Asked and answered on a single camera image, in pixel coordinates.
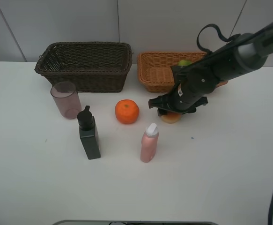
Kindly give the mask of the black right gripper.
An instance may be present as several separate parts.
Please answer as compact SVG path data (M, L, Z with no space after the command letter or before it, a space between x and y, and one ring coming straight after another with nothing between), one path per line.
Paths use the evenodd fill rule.
M213 92L218 84L210 67L171 66L171 71L175 83L171 91L148 101L149 108L158 108L158 117L166 115L167 111L193 113L196 107L208 103L205 95Z

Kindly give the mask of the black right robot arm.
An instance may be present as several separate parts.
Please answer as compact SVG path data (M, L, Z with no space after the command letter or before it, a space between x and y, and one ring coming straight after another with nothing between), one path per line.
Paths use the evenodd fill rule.
M212 93L216 85L260 69L273 53L273 22L254 34L230 38L224 37L216 24L208 26L226 45L212 52L197 43L206 53L202 59L188 66L171 66L175 85L167 94L148 101L149 108L157 108L159 116L196 112L197 107L208 103L206 94Z

